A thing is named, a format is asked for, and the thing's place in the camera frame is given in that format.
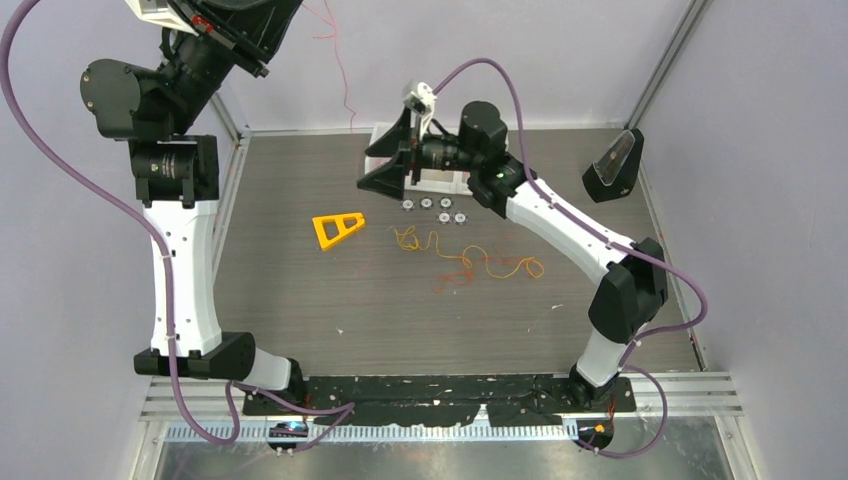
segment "wooden floor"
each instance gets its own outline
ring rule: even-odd
[[[529,132],[533,168],[566,200],[631,238],[656,237],[642,192],[595,205],[580,176],[616,135],[611,130]],[[594,288],[568,258],[471,198],[454,196],[467,225],[439,225],[436,210],[356,189],[365,135],[254,137],[238,189],[215,295],[222,328],[247,330],[307,375],[567,372],[583,351]],[[511,137],[512,150],[517,138]],[[410,195],[416,200],[422,195]],[[367,226],[332,250],[318,248],[312,217],[363,212]],[[544,276],[489,277],[483,256],[470,283],[458,260],[398,247],[394,229],[415,226],[441,251],[477,244],[490,256],[536,257]],[[492,270],[511,270],[493,263]],[[674,298],[653,326],[681,322]],[[631,363],[694,369],[688,337],[645,342]]]

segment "white wall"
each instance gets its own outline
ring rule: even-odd
[[[642,125],[766,478],[845,478],[848,3],[714,2]]]
[[[3,25],[17,3],[0,6]],[[155,66],[158,38],[120,0],[43,0],[13,47],[12,80],[35,128],[129,202],[127,147],[100,137],[79,78],[103,57]],[[198,124],[224,138],[210,113]],[[2,477],[114,480],[149,382],[132,370],[152,331],[149,239],[53,167],[5,103],[0,146]]]
[[[328,0],[350,86],[354,127],[394,121],[411,79],[435,86],[462,62],[488,56],[516,83],[533,126],[624,124],[671,39],[688,0]],[[326,16],[324,2],[305,5]],[[332,29],[301,8],[271,74],[239,72],[232,86],[254,130],[347,128]],[[456,124],[476,99],[502,105],[509,94],[488,67],[444,92],[439,118]]]

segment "white bracket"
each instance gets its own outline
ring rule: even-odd
[[[430,128],[430,122],[436,113],[436,98],[433,89],[424,82],[413,80],[404,89],[403,104],[416,116],[418,138],[422,138]]]
[[[124,0],[139,20],[172,30],[197,35],[194,28],[182,19],[168,0]]]

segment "red wire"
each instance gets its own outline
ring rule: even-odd
[[[342,100],[342,104],[344,105],[345,110],[350,112],[349,127],[350,127],[350,133],[353,133],[353,119],[356,117],[356,110],[351,108],[350,105],[348,105],[348,103],[347,103],[348,97],[350,96],[350,86],[347,83],[347,72],[345,72],[344,63],[342,62],[341,55],[339,54],[339,27],[338,27],[338,24],[336,23],[336,18],[333,15],[333,10],[330,9],[330,4],[327,3],[327,0],[324,0],[324,7],[327,9],[327,14],[330,17],[330,19],[327,20],[326,18],[321,16],[320,13],[316,12],[312,8],[310,8],[310,7],[308,7],[304,4],[300,4],[300,6],[302,6],[307,11],[309,11],[310,13],[312,13],[313,15],[318,17],[318,19],[320,19],[321,21],[323,21],[324,23],[326,23],[327,25],[329,25],[333,28],[333,33],[331,35],[318,35],[318,36],[315,36],[315,37],[312,37],[312,38],[319,39],[319,40],[320,39],[328,39],[328,38],[333,39],[333,55],[336,57],[336,64],[339,66],[339,71],[342,74],[342,82],[344,83],[344,88],[345,88],[344,89],[344,99]]]

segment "yellow plastic piece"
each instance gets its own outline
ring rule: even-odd
[[[354,220],[356,223],[352,227],[348,227],[345,222],[349,220]],[[335,222],[336,229],[339,231],[339,234],[333,238],[327,238],[327,231],[324,229],[324,225],[330,222]],[[326,252],[362,229],[365,226],[365,215],[356,212],[315,217],[312,219],[312,226],[315,227],[315,234],[318,235],[318,244],[321,246],[321,250]]]

